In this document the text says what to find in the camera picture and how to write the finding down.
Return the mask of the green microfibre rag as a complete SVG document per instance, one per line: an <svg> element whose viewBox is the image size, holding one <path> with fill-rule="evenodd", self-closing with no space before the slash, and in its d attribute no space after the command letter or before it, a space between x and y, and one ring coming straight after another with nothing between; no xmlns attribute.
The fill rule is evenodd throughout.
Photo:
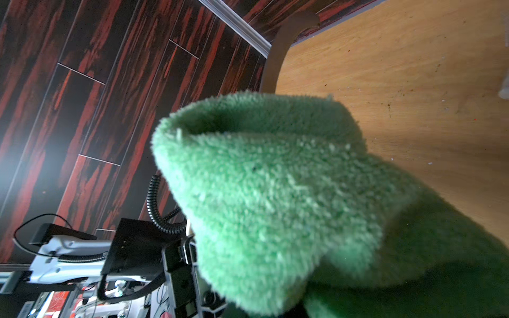
<svg viewBox="0 0 509 318"><path fill-rule="evenodd" d="M238 93L160 121L202 277L251 315L507 317L508 249L368 152L332 99Z"/></svg>

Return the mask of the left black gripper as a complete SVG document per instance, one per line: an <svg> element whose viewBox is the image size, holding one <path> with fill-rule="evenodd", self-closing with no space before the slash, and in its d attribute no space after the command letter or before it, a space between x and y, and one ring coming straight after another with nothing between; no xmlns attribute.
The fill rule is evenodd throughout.
<svg viewBox="0 0 509 318"><path fill-rule="evenodd" d="M110 280L147 281L140 290L108 296ZM152 296L151 317L222 317L227 304L199 275L193 237L163 233L148 221L122 219L98 286L101 302Z"/></svg>

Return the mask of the sickle plain wooden handle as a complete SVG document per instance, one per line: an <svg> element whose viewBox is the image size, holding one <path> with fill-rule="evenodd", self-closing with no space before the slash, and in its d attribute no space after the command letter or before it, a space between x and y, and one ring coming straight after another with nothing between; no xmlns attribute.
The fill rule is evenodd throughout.
<svg viewBox="0 0 509 318"><path fill-rule="evenodd" d="M275 93L278 77L290 47L301 33L308 29L315 29L319 25L320 19L315 13L301 11L291 16L281 26L265 62L259 88L260 93Z"/></svg>

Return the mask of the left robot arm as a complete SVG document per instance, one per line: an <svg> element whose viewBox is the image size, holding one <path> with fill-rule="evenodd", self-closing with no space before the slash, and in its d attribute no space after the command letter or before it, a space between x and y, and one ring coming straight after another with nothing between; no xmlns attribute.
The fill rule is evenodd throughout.
<svg viewBox="0 0 509 318"><path fill-rule="evenodd" d="M1 275L16 317L222 317L199 276L185 222L123 219L110 240L55 224L35 233L34 260Z"/></svg>

